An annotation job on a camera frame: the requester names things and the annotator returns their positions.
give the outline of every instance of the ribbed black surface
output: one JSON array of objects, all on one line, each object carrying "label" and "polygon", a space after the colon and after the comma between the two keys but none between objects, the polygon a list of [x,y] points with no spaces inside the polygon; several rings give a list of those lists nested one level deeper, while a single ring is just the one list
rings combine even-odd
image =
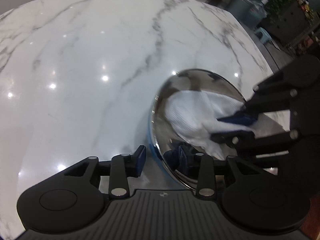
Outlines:
[{"label": "ribbed black surface", "polygon": [[27,231],[20,240],[100,239],[307,239],[299,231],[282,236],[258,236],[230,223],[216,203],[195,198],[191,191],[137,190],[126,200],[114,200],[95,223],[63,235]]}]

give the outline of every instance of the stainless steel pot lid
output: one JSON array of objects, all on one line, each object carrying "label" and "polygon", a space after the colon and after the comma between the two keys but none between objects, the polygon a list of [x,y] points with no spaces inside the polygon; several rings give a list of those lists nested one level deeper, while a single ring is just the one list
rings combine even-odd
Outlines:
[{"label": "stainless steel pot lid", "polygon": [[179,171],[172,171],[163,158],[163,154],[166,151],[173,149],[172,140],[184,141],[173,130],[164,113],[167,99],[172,94],[181,90],[210,91],[229,96],[241,102],[245,102],[245,99],[225,78],[201,69],[189,69],[177,73],[170,77],[157,93],[152,106],[149,124],[151,151],[159,158],[161,165],[176,181],[182,183],[187,188],[195,190],[197,181],[184,176]]}]

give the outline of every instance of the metal screw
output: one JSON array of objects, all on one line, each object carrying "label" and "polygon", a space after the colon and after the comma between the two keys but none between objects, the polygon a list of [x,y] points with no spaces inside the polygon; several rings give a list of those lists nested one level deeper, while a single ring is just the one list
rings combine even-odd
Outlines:
[{"label": "metal screw", "polygon": [[202,188],[199,190],[199,194],[204,197],[210,197],[214,195],[214,190],[211,188]]},{"label": "metal screw", "polygon": [[291,138],[292,140],[296,140],[296,139],[298,138],[298,136],[299,136],[299,133],[298,133],[297,130],[292,130],[292,131],[290,131],[290,138]]},{"label": "metal screw", "polygon": [[122,153],[121,156],[123,157],[125,162],[131,161],[131,155],[129,153]]},{"label": "metal screw", "polygon": [[232,143],[233,144],[237,144],[239,142],[239,138],[238,137],[233,137],[232,138]]},{"label": "metal screw", "polygon": [[294,98],[296,95],[298,95],[297,90],[291,89],[291,90],[290,90],[290,96]]},{"label": "metal screw", "polygon": [[197,162],[200,162],[201,161],[201,157],[203,156],[204,154],[203,153],[196,153],[194,156],[193,156],[193,159]]},{"label": "metal screw", "polygon": [[123,195],[127,194],[127,191],[124,188],[116,187],[113,190],[111,190],[111,194],[113,196],[120,197],[120,196],[123,196]]}]

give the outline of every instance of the plastic stool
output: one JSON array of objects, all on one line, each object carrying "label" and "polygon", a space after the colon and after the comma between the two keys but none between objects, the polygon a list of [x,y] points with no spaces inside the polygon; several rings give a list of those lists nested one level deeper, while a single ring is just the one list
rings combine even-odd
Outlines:
[{"label": "plastic stool", "polygon": [[262,44],[266,44],[268,41],[271,41],[272,40],[272,38],[271,38],[271,36],[269,35],[269,33],[264,29],[264,28],[258,28],[257,30],[255,30],[254,32],[253,32],[254,34],[258,34],[258,33],[261,33],[262,34],[262,37],[261,37],[261,39],[260,39],[260,42],[262,43]]}]

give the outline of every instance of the floor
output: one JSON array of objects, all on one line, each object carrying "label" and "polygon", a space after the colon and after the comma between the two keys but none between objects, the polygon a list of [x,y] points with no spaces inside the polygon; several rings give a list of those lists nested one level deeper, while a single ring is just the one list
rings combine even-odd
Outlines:
[{"label": "floor", "polygon": [[288,52],[285,51],[285,48],[278,44],[279,49],[277,49],[272,42],[263,45],[259,38],[250,30],[247,26],[242,24],[242,27],[245,31],[249,34],[253,42],[257,45],[258,49],[268,62],[271,70],[273,73],[277,72],[279,69],[283,68],[284,66],[288,65],[295,59],[295,56],[290,55]]}]

